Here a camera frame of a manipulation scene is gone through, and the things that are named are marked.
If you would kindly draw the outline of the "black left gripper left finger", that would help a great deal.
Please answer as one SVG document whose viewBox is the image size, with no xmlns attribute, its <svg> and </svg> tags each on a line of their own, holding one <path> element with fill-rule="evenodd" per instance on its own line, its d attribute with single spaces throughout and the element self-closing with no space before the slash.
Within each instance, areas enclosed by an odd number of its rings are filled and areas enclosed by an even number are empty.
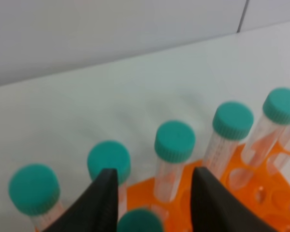
<svg viewBox="0 0 290 232">
<path fill-rule="evenodd" d="M 116 169 L 103 169 L 46 232 L 115 232 L 118 220 Z"/>
</svg>

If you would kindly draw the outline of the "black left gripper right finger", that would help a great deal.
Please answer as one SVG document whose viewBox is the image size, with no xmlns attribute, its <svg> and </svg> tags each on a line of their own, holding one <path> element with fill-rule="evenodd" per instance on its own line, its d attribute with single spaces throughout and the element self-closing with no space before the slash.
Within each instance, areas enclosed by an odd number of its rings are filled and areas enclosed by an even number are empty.
<svg viewBox="0 0 290 232">
<path fill-rule="evenodd" d="M 190 215 L 194 232 L 274 232 L 242 205 L 205 167 L 192 174 Z"/>
</svg>

